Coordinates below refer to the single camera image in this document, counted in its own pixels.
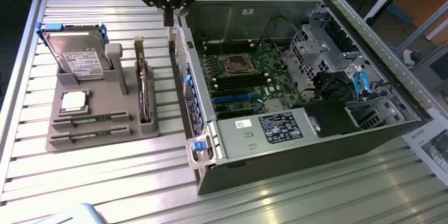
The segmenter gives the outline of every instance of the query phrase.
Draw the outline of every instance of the metal slotted table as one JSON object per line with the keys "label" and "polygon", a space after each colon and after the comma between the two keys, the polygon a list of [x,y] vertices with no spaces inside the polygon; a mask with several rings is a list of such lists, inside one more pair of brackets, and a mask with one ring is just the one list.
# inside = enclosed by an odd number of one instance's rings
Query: metal slotted table
{"label": "metal slotted table", "polygon": [[[125,66],[133,37],[145,37],[161,137],[45,152],[57,66],[33,34],[39,20],[103,22]],[[365,155],[197,196],[166,36],[139,0],[33,0],[0,116],[0,223],[31,223],[81,202],[110,223],[448,222],[446,187],[398,138]]]}

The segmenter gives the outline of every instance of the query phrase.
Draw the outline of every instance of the motherboard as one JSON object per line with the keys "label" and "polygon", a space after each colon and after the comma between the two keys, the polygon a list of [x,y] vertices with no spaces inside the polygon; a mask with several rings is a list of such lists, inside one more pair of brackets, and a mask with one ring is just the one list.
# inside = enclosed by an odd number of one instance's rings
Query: motherboard
{"label": "motherboard", "polygon": [[285,60],[267,44],[250,52],[202,55],[199,63],[218,119],[291,107],[297,94]]}

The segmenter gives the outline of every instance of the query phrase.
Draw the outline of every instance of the warning label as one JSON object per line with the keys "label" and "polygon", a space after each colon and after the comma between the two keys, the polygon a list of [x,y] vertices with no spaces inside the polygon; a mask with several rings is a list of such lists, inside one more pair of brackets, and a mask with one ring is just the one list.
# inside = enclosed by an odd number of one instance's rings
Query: warning label
{"label": "warning label", "polygon": [[270,144],[301,138],[290,112],[258,117],[265,138]]}
{"label": "warning label", "polygon": [[102,74],[95,52],[63,52],[62,55],[74,76]]}

